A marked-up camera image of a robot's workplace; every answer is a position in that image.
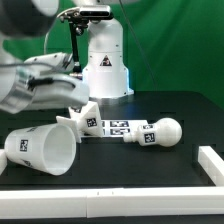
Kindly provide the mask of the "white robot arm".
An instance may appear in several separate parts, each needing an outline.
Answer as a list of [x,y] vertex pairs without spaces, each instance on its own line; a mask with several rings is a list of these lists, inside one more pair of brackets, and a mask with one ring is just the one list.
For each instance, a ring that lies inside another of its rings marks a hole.
[[[0,110],[81,107],[133,93],[123,63],[118,0],[0,0]],[[71,51],[48,54],[41,43],[56,21],[69,26]]]

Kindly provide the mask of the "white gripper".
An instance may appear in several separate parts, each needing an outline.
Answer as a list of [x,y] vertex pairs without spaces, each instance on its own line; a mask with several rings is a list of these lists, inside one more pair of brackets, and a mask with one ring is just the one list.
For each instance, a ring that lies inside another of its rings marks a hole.
[[34,94],[27,109],[80,108],[89,101],[89,87],[69,75],[47,75],[32,78],[28,88]]

